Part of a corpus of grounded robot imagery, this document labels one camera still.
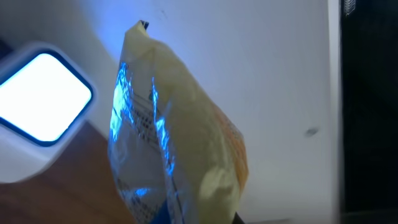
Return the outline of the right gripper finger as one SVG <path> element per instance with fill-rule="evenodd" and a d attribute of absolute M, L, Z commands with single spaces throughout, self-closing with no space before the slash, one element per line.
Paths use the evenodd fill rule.
<path fill-rule="evenodd" d="M 238 215 L 238 213 L 235 213 L 232 224 L 245 224 L 245 222 L 244 222 L 244 221 L 242 220 L 242 218 Z"/>

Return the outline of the cream snack bag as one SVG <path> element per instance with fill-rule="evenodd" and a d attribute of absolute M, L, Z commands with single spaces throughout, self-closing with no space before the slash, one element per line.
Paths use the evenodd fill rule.
<path fill-rule="evenodd" d="M 108 158 L 135 223 L 232 224 L 249 175 L 243 135 L 139 21 L 124 36 Z"/>

